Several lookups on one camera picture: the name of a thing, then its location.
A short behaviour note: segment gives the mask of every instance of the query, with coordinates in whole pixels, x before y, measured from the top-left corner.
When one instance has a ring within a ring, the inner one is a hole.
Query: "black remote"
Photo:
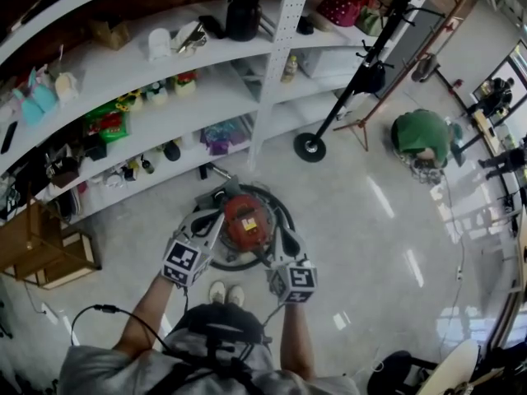
[[[220,22],[218,22],[214,16],[200,16],[198,19],[203,23],[203,28],[211,34],[214,34],[219,40],[223,40],[226,37],[226,33],[220,25]]]
[[[0,154],[5,154],[7,151],[9,151],[9,147],[11,146],[11,141],[13,140],[13,135],[15,134],[15,129],[18,122],[13,122],[9,125],[9,128],[7,128],[6,136],[3,139],[2,149],[0,150]]]

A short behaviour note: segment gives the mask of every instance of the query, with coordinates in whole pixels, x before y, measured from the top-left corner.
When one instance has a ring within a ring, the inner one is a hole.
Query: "light blue object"
[[[35,103],[45,112],[50,111],[58,102],[55,93],[47,86],[44,86],[36,81],[36,71],[33,67],[28,81],[30,94]]]
[[[44,111],[31,98],[26,98],[18,89],[13,89],[13,94],[20,101],[22,116],[30,126],[37,124],[44,117]]]

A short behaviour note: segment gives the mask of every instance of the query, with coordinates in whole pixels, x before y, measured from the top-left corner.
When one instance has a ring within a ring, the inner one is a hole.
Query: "forearm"
[[[282,370],[298,374],[304,380],[315,377],[315,360],[310,333],[301,304],[287,304],[280,346]]]
[[[133,314],[144,320],[157,332],[173,287],[172,282],[157,275],[146,294],[133,310]],[[135,318],[128,318],[123,334],[114,349],[136,358],[142,352],[151,350],[155,340],[156,337],[147,327]]]

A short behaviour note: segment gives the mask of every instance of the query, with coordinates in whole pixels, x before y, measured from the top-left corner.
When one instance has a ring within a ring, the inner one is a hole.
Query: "red bag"
[[[353,26],[370,0],[322,0],[316,11],[337,26]]]

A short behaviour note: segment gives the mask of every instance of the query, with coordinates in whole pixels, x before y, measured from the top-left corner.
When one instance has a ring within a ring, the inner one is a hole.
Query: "polished gray floor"
[[[353,116],[371,105],[368,101]],[[451,119],[460,114],[435,79],[425,85],[409,82],[368,123],[368,153],[348,130],[328,132],[327,157],[309,165],[292,151],[294,133],[289,133],[265,143],[254,173],[246,169],[245,153],[218,163],[246,183],[265,184],[290,208],[319,268],[319,290],[306,306],[317,372],[354,376],[361,388],[391,352],[404,349],[438,361],[464,339],[483,344],[494,319],[488,307],[502,262],[500,256],[483,256],[482,247],[499,243],[500,228],[492,227],[491,219],[500,209],[483,207],[502,190],[497,180],[485,182],[476,166],[476,159],[486,156],[482,143],[469,150],[462,168],[450,161],[450,196],[445,183],[422,184],[412,175],[383,141],[398,115],[420,106]],[[21,283],[2,278],[0,297],[16,334],[13,341],[0,340],[0,365],[7,374],[12,367],[43,385],[50,382],[69,345],[64,317],[72,321],[95,303],[132,309],[157,273],[169,235],[194,207],[193,198],[221,182],[217,176],[199,181],[189,172],[90,218],[86,226],[95,231],[103,270],[52,291],[30,288],[36,304],[43,300],[57,312],[58,325],[34,313]],[[459,218],[455,225],[451,199]],[[461,239],[462,284],[457,280]],[[209,271],[189,292],[190,304],[205,302],[216,279],[242,285],[245,307],[261,319],[276,306],[261,267]],[[166,328],[178,321],[183,307],[175,290]],[[110,347],[125,320],[88,313],[76,326],[76,337],[82,344]],[[277,367],[281,324],[279,314],[268,326]]]

